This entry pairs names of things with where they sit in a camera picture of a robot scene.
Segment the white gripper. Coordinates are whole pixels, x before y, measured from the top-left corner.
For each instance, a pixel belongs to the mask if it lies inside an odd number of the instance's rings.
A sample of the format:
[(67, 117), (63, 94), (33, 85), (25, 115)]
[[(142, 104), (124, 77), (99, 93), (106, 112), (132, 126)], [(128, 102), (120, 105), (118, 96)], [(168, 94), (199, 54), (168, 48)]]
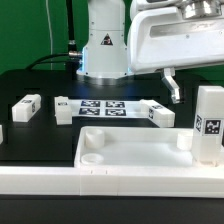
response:
[(129, 29), (128, 61), (135, 74), (163, 69), (162, 82), (179, 103), (174, 68), (224, 62), (224, 16), (184, 20), (175, 6), (142, 11)]

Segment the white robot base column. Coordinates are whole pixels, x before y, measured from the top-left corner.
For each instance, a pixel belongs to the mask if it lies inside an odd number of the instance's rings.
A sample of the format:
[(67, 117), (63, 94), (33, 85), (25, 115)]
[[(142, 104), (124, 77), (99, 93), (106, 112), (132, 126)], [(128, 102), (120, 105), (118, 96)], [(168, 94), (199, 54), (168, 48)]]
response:
[(128, 68), (124, 41), (123, 0), (88, 0), (89, 38), (82, 50), (80, 76), (119, 79), (132, 72)]

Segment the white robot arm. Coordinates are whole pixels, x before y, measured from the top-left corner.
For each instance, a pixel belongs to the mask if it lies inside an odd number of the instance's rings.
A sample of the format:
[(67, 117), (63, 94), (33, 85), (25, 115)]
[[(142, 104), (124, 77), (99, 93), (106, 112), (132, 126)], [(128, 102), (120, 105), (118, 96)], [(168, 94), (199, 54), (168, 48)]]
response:
[(130, 16), (129, 67), (159, 72), (173, 102), (177, 70), (224, 64), (224, 0), (133, 0)]

